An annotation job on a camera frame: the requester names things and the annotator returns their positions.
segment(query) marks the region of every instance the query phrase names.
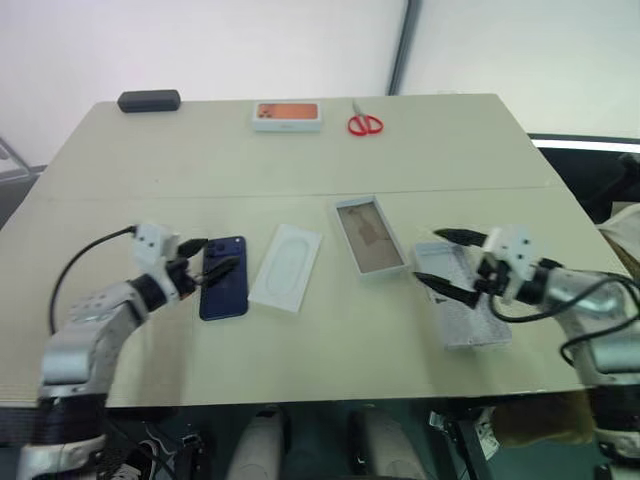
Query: scissors handle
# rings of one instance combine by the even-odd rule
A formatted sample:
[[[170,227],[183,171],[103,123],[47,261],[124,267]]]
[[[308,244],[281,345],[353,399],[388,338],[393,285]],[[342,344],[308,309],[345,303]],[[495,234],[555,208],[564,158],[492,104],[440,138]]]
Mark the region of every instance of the scissors handle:
[[[352,135],[364,137],[365,135],[375,135],[380,133],[384,124],[379,118],[373,115],[354,115],[347,123],[347,129]]]

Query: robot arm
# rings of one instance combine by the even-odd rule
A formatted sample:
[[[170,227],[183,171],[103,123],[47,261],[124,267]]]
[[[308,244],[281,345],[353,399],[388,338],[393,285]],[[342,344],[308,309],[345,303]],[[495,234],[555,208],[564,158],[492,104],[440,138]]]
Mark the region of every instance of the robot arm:
[[[574,271],[542,259],[534,264],[529,234],[508,226],[484,235],[470,230],[439,230],[445,239],[483,249],[473,291],[443,278],[416,273],[427,286],[474,308],[490,295],[494,315],[522,323],[553,316],[567,336],[561,354],[587,387],[596,437],[613,459],[611,471],[640,471],[640,325],[638,288],[626,277]],[[502,314],[496,298],[536,306],[542,313],[513,318]]]
[[[227,260],[222,275],[215,267],[198,280],[188,274],[188,258],[206,239],[178,247],[177,237],[164,227],[140,225],[135,240],[134,256],[145,273],[82,299],[46,346],[34,431],[21,451],[18,480],[61,472],[95,478],[106,440],[107,396],[127,338],[154,310],[186,298],[199,283],[231,269]],[[153,251],[138,246],[145,240]]]

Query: white plastic packaging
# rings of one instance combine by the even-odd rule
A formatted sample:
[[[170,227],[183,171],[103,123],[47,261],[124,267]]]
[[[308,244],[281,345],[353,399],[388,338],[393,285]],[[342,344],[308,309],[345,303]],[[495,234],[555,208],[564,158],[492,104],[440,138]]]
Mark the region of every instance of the white plastic packaging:
[[[282,224],[251,287],[249,301],[298,312],[322,235]]]

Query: black pole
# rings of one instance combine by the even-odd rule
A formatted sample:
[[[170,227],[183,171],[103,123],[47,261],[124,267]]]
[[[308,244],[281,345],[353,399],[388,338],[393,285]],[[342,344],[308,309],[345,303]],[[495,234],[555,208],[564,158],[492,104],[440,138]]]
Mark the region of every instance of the black pole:
[[[407,0],[407,8],[405,9],[404,18],[402,19],[402,30],[400,31],[400,40],[398,41],[396,56],[393,60],[387,95],[398,95],[398,91],[400,90],[421,6],[422,0]]]

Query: black cable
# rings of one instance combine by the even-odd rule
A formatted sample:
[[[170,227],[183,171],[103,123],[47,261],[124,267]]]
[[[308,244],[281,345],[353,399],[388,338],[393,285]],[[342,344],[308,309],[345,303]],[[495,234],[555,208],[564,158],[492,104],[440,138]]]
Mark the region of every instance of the black cable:
[[[585,333],[583,335],[579,335],[575,338],[572,338],[571,340],[567,340],[562,345],[560,345],[560,349],[559,349],[560,355],[562,356],[565,362],[567,362],[569,365],[573,367],[573,360],[567,355],[567,352],[566,352],[567,348],[573,347],[574,345],[581,342],[586,342],[587,340],[593,340],[594,338],[602,337],[604,335],[609,335],[610,333],[624,330],[625,328],[630,326],[632,323],[634,323],[636,320],[638,320],[638,318],[640,318],[639,315],[634,315],[633,317],[629,317],[624,322],[619,323],[618,325],[615,325],[613,327],[604,328],[597,332]]]
[[[573,360],[567,354],[568,348],[573,347],[578,343],[586,342],[588,340],[593,340],[594,338],[603,337],[605,335],[609,335],[611,333],[624,330],[625,328],[629,327],[631,324],[633,324],[640,318],[640,298],[638,298],[638,294],[637,294],[637,290],[640,289],[640,287],[634,280],[631,280],[630,278],[627,278],[618,274],[607,274],[607,277],[603,278],[602,280],[586,288],[584,291],[576,295],[571,300],[563,302],[557,305],[556,307],[551,308],[550,310],[547,310],[546,312],[541,312],[535,315],[526,315],[522,317],[508,317],[500,313],[496,308],[495,294],[491,294],[489,296],[489,309],[491,310],[491,313],[496,316],[496,318],[502,320],[503,322],[507,322],[507,323],[534,322],[537,320],[542,320],[544,318],[553,317],[555,315],[558,315],[568,310],[569,308],[573,307],[574,305],[576,305],[577,303],[579,303],[580,301],[582,301],[583,299],[585,299],[586,297],[588,297],[593,292],[595,292],[596,290],[598,290],[599,288],[601,288],[603,285],[607,283],[621,284],[622,287],[627,291],[627,293],[633,300],[636,306],[637,313],[617,325],[614,325],[609,328],[604,328],[596,332],[590,332],[590,333],[579,335],[575,338],[572,338],[571,340],[567,340],[562,345],[560,345],[560,348],[559,348],[560,356],[563,358],[565,362],[573,366]]]
[[[62,281],[64,277],[66,277],[67,273],[73,266],[74,263],[85,253],[91,250],[93,247],[100,245],[101,243],[106,242],[107,240],[111,240],[112,238],[119,237],[120,235],[125,235],[127,233],[135,233],[136,227],[135,225],[131,225],[127,228],[123,228],[122,230],[118,230],[117,232],[110,233],[109,235],[105,235],[97,240],[94,240],[89,245],[84,247],[78,253],[76,253],[71,260],[65,265],[62,269],[62,272],[58,276],[58,280],[56,280],[56,285],[53,287],[53,292],[51,293],[51,299],[49,300],[49,334],[53,335],[56,333],[56,320],[55,320],[55,309],[56,309],[56,301],[58,300],[58,292],[60,291],[60,286],[62,285]]]
[[[125,432],[121,427],[119,427],[115,422],[111,421],[109,418],[106,418],[105,421],[111,427],[111,429],[115,430],[122,438],[127,440],[141,454],[143,454],[145,457],[147,457],[152,462],[156,462],[158,465],[160,465],[164,469],[164,471],[167,472],[167,475],[169,475],[171,480],[178,480],[178,477],[176,476],[176,472],[173,471],[173,469],[167,464],[167,462],[165,462],[159,456],[154,455],[151,452],[148,452],[144,448],[141,448],[140,445],[138,444],[138,442],[136,442],[133,439],[133,437],[131,437],[131,435],[129,435],[127,432]]]
[[[563,358],[565,362],[569,365],[573,366],[573,359],[567,355],[567,349],[577,345],[578,343],[586,342],[587,340],[593,340],[594,338],[603,337],[605,335],[609,335],[611,333],[619,332],[620,330],[624,330],[625,328],[631,326],[634,322],[636,322],[640,318],[640,299],[636,294],[635,289],[638,289],[638,284],[631,280],[630,278],[624,277],[618,274],[611,274],[612,278],[618,280],[618,282],[625,288],[629,296],[633,299],[633,302],[636,306],[636,310],[638,313],[636,315],[627,318],[624,322],[619,323],[618,325],[614,325],[613,327],[604,328],[602,330],[598,330],[597,332],[585,333],[583,335],[579,335],[571,340],[567,340],[562,345],[560,345],[559,352],[560,356]]]
[[[584,300],[586,297],[588,297],[593,292],[595,292],[596,290],[601,288],[603,285],[606,285],[607,283],[618,282],[618,283],[621,283],[621,284],[625,285],[625,282],[622,280],[622,278],[626,278],[626,277],[620,277],[618,275],[612,275],[612,276],[605,277],[602,280],[597,281],[596,283],[594,283],[590,287],[588,287],[585,290],[583,290],[581,293],[579,293],[578,295],[573,297],[571,300],[568,300],[566,302],[560,303],[559,305],[547,310],[546,312],[536,313],[534,315],[525,315],[525,316],[522,316],[522,317],[509,317],[509,316],[506,316],[503,313],[499,312],[497,310],[497,308],[496,308],[496,303],[495,303],[496,295],[495,295],[495,293],[492,293],[492,294],[489,295],[489,310],[491,310],[491,313],[493,315],[495,315],[496,318],[498,318],[499,320],[502,320],[503,322],[507,322],[507,323],[535,322],[537,320],[542,320],[542,319],[545,319],[545,318],[554,317],[556,315],[559,315],[560,313],[570,309],[571,307],[573,307],[574,305],[576,305],[580,301]],[[633,283],[633,281],[631,279],[627,278],[626,280],[631,282],[634,285],[634,287],[637,288],[637,286],[635,285],[635,283]]]

